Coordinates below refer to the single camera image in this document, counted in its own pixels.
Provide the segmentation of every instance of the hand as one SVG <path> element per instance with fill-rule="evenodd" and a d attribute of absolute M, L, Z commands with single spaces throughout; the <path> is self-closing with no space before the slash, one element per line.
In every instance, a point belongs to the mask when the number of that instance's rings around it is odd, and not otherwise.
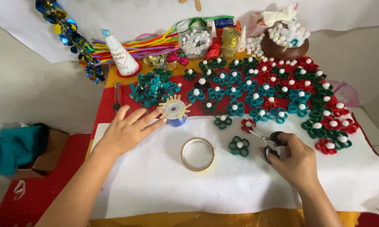
<path fill-rule="evenodd" d="M 288 143 L 285 147 L 286 159 L 280 160 L 269 153 L 268 159 L 272 167 L 299 192 L 319 184 L 315 151 L 295 134 L 281 133 L 278 139 Z"/>
<path fill-rule="evenodd" d="M 133 111 L 125 118 L 126 111 L 129 108 L 128 105 L 125 105 L 119 109 L 103 137 L 94 147 L 93 152 L 101 152 L 116 159 L 135 148 L 145 137 L 167 121 L 166 118 L 163 118 L 149 125 L 161 114 L 161 109 L 158 108 L 140 120 L 138 119 L 147 112 L 145 108 Z"/>

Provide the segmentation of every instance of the brown pot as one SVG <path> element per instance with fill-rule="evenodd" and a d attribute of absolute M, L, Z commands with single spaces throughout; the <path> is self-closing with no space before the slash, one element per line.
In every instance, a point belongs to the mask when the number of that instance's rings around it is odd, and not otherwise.
<path fill-rule="evenodd" d="M 305 43 L 301 47 L 288 48 L 286 51 L 283 46 L 280 46 L 273 42 L 269 38 L 269 34 L 266 33 L 261 41 L 261 47 L 264 51 L 264 55 L 268 58 L 273 57 L 276 60 L 294 60 L 303 57 L 309 50 L 309 39 L 305 40 Z"/>

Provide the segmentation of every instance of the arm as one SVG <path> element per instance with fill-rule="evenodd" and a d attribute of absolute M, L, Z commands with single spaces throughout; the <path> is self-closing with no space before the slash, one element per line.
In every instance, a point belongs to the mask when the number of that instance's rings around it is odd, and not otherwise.
<path fill-rule="evenodd" d="M 86 227 L 98 192 L 117 157 L 135 148 L 166 119 L 149 125 L 159 114 L 153 111 L 138 120 L 142 108 L 125 118 L 129 106 L 122 106 L 87 160 L 42 215 L 36 227 Z"/>
<path fill-rule="evenodd" d="M 286 159 L 269 154 L 273 168 L 299 193 L 308 227 L 342 227 L 333 205 L 317 176 L 315 151 L 295 134 L 281 133 L 278 139 L 287 142 Z"/>

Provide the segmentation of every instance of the tape roll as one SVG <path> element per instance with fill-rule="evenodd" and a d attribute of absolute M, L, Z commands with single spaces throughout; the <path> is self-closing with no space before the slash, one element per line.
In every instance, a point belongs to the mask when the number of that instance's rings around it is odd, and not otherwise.
<path fill-rule="evenodd" d="M 193 143 L 203 143 L 208 146 L 209 148 L 208 150 L 211 152 L 212 157 L 211 157 L 211 160 L 209 160 L 209 162 L 206 165 L 201 166 L 201 167 L 195 167 L 186 161 L 184 154 L 186 152 L 187 147 Z M 206 139 L 195 137 L 195 138 L 189 139 L 187 142 L 184 143 L 183 147 L 181 148 L 181 160 L 187 169 L 196 173 L 202 173 L 202 172 L 207 171 L 212 166 L 213 161 L 215 160 L 215 149 L 213 148 L 212 144 Z"/>

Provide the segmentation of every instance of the white glue bottle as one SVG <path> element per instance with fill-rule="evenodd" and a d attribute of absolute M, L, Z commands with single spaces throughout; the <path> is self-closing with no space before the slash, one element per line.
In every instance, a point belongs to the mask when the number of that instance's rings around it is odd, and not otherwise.
<path fill-rule="evenodd" d="M 237 52 L 243 52 L 246 50 L 246 26 L 243 27 L 243 30 L 241 31 L 239 43 L 236 46 Z"/>
<path fill-rule="evenodd" d="M 138 62 L 126 51 L 122 44 L 114 38 L 114 35 L 112 35 L 109 30 L 103 29 L 101 33 L 104 36 L 108 49 L 110 49 L 112 59 L 114 59 L 121 76 L 135 75 L 139 70 Z"/>

